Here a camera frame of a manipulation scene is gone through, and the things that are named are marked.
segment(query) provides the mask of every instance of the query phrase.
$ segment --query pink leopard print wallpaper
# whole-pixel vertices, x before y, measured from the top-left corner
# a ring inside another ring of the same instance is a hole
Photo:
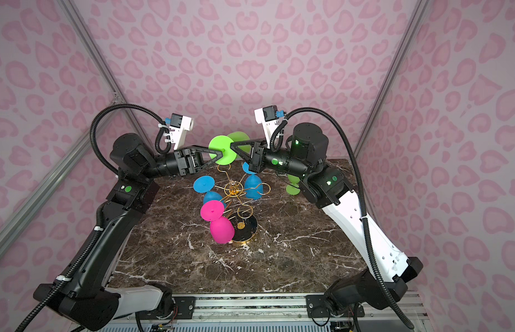
[[[320,107],[354,146],[406,28],[408,0],[75,1],[128,100],[195,118],[186,144],[242,130],[253,110]],[[153,138],[156,123],[140,115]],[[321,124],[319,116],[294,124]],[[337,140],[328,156],[346,156]]]
[[[133,132],[117,114],[99,137],[109,160],[118,136]],[[36,287],[53,282],[95,226],[95,210],[115,184],[115,174],[89,151],[0,261],[0,331],[12,332],[37,302]],[[45,308],[27,331],[68,331],[70,321]]]
[[[436,331],[515,331],[515,0],[435,1],[360,162]]]
[[[108,106],[53,0],[0,1],[0,228]]]

